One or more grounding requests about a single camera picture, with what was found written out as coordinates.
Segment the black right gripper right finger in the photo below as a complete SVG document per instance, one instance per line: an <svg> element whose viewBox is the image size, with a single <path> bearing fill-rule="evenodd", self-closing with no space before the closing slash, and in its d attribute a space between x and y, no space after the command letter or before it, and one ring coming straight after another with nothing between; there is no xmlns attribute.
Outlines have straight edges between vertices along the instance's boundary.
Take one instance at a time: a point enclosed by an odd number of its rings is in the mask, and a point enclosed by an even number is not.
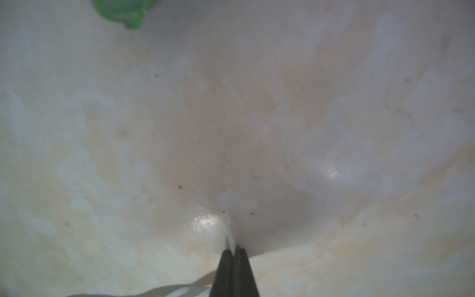
<svg viewBox="0 0 475 297"><path fill-rule="evenodd" d="M247 251L240 247L233 260L233 296L260 297Z"/></svg>

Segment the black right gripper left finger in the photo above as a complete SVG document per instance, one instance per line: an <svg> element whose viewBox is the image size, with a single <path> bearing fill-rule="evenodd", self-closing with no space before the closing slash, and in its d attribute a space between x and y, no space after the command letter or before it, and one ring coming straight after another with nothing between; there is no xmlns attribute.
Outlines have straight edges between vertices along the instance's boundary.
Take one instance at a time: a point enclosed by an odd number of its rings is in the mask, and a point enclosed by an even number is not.
<svg viewBox="0 0 475 297"><path fill-rule="evenodd" d="M234 256L230 250L223 251L212 283L209 297L233 297Z"/></svg>

